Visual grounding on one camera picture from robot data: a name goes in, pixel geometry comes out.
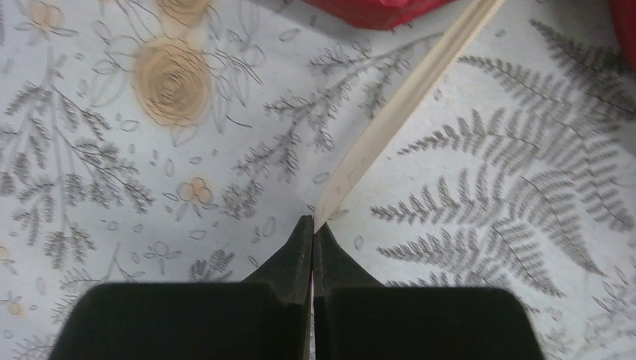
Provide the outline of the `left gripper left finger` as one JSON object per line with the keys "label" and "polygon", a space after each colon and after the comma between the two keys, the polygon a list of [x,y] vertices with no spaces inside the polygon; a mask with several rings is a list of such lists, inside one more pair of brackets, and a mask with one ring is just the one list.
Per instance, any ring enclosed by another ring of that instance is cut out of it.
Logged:
{"label": "left gripper left finger", "polygon": [[76,303],[51,359],[307,359],[313,219],[239,282],[105,283]]}

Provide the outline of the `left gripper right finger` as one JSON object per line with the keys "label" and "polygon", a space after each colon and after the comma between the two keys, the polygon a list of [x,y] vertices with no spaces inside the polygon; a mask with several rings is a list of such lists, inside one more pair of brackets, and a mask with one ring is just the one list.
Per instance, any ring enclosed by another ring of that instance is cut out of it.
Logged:
{"label": "left gripper right finger", "polygon": [[313,236],[318,359],[541,359],[521,303],[490,287],[387,287],[322,226]]}

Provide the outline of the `cream ribbon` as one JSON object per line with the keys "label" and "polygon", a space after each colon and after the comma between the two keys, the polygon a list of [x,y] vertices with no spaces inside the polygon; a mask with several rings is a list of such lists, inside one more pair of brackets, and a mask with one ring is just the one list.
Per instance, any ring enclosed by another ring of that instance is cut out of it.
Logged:
{"label": "cream ribbon", "polygon": [[326,183],[314,210],[314,233],[318,233],[338,209],[418,105],[437,86],[449,66],[503,3],[503,0],[473,1],[377,113]]}

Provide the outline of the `dark red wrapping paper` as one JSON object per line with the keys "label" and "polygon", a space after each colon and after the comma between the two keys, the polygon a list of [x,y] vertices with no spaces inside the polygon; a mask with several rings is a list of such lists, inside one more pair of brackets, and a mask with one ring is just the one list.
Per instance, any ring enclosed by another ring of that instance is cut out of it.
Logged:
{"label": "dark red wrapping paper", "polygon": [[[305,0],[360,29],[388,30],[435,11],[449,0]],[[613,30],[628,68],[635,70],[635,0],[608,1]]]}

